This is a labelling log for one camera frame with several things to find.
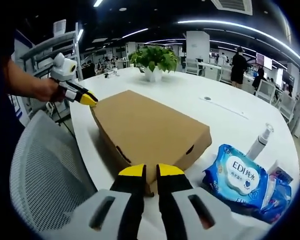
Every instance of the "white bottle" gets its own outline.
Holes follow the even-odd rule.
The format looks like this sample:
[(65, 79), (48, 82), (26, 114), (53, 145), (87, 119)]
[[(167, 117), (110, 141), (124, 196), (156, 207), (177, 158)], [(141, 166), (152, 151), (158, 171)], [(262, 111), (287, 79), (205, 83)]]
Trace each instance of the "white bottle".
[(265, 131), (258, 136), (254, 144), (251, 146), (250, 150), (246, 154), (246, 156), (252, 161), (254, 161), (257, 158), (257, 156), (261, 153), (261, 151), (265, 148), (265, 146), (268, 143), (270, 133), (274, 131), (274, 128), (269, 123), (267, 123), (265, 126)]

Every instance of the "white flower pot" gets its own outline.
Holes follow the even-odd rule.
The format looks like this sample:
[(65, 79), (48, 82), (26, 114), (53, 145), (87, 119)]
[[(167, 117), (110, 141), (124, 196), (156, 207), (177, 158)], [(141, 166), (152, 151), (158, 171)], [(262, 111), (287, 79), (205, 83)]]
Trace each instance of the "white flower pot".
[(149, 67), (144, 69), (144, 75), (149, 82), (158, 82), (162, 79), (163, 71), (155, 66), (155, 69), (151, 71)]

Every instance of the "potted plant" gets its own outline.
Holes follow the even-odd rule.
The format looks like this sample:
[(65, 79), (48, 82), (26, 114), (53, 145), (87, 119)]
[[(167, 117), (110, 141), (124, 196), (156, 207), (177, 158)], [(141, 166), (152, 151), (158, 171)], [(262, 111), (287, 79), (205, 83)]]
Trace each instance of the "potted plant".
[(168, 48), (160, 46), (143, 46), (129, 55), (131, 64), (144, 67), (144, 74), (150, 82), (160, 81), (163, 72), (176, 71), (178, 58)]

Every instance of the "white round table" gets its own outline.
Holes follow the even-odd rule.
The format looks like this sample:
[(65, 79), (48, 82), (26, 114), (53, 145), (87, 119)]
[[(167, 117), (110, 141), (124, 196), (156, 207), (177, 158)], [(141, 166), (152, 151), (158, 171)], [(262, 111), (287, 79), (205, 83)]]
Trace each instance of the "white round table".
[[(274, 133), (255, 162), (267, 171), (276, 160), (293, 181), (294, 195), (299, 186), (299, 162), (296, 147), (280, 112), (272, 105), (243, 90), (201, 76), (182, 72), (164, 73), (160, 82), (146, 82), (138, 68), (118, 71), (119, 76), (91, 77), (80, 84), (102, 100), (126, 90), (142, 94), (208, 126), (212, 145), (185, 171), (194, 187), (202, 181), (202, 171), (209, 167), (212, 154), (222, 144), (229, 144), (246, 153), (258, 135), (270, 123)], [(90, 108), (77, 102), (70, 104), (71, 118), (77, 144), (86, 169), (98, 190), (109, 189), (118, 174), (113, 159), (99, 135)], [(139, 239), (166, 239), (158, 206), (159, 197), (144, 199), (144, 213)], [(233, 213), (233, 218), (247, 226), (267, 229), (270, 225), (253, 217)]]

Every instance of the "green leaves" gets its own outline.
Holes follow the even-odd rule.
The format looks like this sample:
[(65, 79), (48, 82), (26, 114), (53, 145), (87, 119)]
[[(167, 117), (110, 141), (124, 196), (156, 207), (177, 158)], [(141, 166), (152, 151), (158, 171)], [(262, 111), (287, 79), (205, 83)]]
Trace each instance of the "green leaves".
[(160, 46), (144, 46), (138, 51), (131, 53), (128, 56), (130, 63), (136, 66), (144, 66), (153, 72), (158, 66), (159, 69), (175, 71), (177, 69), (178, 58), (175, 53), (168, 48)]

